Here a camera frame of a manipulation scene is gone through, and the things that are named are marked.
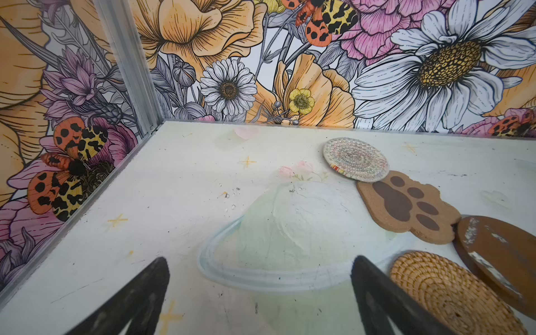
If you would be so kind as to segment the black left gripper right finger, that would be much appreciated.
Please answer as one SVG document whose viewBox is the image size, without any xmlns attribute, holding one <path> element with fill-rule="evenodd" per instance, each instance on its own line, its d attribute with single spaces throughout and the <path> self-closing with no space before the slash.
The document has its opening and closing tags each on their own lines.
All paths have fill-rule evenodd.
<svg viewBox="0 0 536 335">
<path fill-rule="evenodd" d="M 357 256 L 350 274 L 366 334 L 453 334 L 368 258 Z"/>
</svg>

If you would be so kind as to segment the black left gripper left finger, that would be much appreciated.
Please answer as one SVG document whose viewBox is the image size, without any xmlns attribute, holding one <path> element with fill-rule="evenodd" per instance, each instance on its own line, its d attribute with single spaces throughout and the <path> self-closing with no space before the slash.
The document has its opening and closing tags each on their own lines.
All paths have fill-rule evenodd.
<svg viewBox="0 0 536 335">
<path fill-rule="evenodd" d="M 156 258 L 69 334 L 153 334 L 159 322 L 170 271 Z"/>
</svg>

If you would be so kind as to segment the woven rattan round coaster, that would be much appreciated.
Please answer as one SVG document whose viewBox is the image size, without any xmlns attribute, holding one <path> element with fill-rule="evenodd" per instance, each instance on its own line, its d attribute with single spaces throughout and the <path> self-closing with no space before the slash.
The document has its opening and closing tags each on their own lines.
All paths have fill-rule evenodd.
<svg viewBox="0 0 536 335">
<path fill-rule="evenodd" d="M 527 334 L 511 308 L 474 274 L 434 253 L 399 256 L 390 278 L 456 334 Z"/>
</svg>

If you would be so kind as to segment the cork paw print coaster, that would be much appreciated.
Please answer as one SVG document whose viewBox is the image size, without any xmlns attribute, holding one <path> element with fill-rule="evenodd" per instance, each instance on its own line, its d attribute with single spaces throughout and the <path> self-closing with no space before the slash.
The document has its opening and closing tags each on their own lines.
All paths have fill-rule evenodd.
<svg viewBox="0 0 536 335">
<path fill-rule="evenodd" d="M 410 232 L 431 244 L 454 241 L 454 225 L 461 214 L 443 201 L 440 191 L 431 184 L 421 184 L 392 170 L 383 180 L 357 182 L 357 190 L 372 219 L 385 230 Z"/>
</svg>

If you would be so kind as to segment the scratched brown wooden round coaster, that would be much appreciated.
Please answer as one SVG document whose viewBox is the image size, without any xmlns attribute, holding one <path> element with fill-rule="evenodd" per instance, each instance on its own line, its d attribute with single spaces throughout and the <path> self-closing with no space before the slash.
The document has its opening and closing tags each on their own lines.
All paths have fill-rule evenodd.
<svg viewBox="0 0 536 335">
<path fill-rule="evenodd" d="M 502 300 L 535 319 L 535 236 L 488 216 L 466 216 L 454 247 L 470 271 Z"/>
</svg>

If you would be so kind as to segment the multicolour woven round coaster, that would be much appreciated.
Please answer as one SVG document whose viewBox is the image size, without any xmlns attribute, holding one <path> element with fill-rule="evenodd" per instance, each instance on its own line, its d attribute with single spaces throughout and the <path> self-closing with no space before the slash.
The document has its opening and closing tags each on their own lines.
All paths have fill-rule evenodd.
<svg viewBox="0 0 536 335">
<path fill-rule="evenodd" d="M 390 172 L 385 156 L 369 143 L 353 138 L 328 140 L 322 153 L 327 164 L 352 180 L 374 183 Z"/>
</svg>

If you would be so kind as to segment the aluminium frame corner post left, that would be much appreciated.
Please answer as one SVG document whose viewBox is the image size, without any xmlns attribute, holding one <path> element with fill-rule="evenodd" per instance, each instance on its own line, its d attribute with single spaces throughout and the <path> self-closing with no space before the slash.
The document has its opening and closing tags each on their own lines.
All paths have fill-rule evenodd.
<svg viewBox="0 0 536 335">
<path fill-rule="evenodd" d="M 163 122 L 156 90 L 128 1 L 95 1 L 143 136 Z"/>
</svg>

